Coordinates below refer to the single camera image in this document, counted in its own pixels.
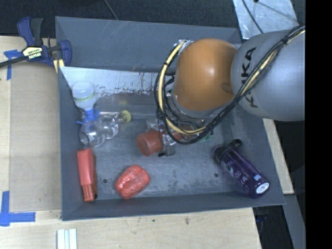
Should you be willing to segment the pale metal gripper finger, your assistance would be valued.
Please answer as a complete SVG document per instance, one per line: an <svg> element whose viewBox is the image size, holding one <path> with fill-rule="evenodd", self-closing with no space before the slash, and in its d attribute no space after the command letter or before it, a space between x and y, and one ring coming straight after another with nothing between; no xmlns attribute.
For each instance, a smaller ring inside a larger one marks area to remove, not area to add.
<svg viewBox="0 0 332 249"><path fill-rule="evenodd" d="M161 142L162 150L158 153L159 157L169 157L175 154L176 141L174 141L169 135L163 135Z"/></svg>
<svg viewBox="0 0 332 249"><path fill-rule="evenodd" d="M166 127L162 120L159 119L149 119L146 121L147 130L154 130L160 133L166 133Z"/></svg>

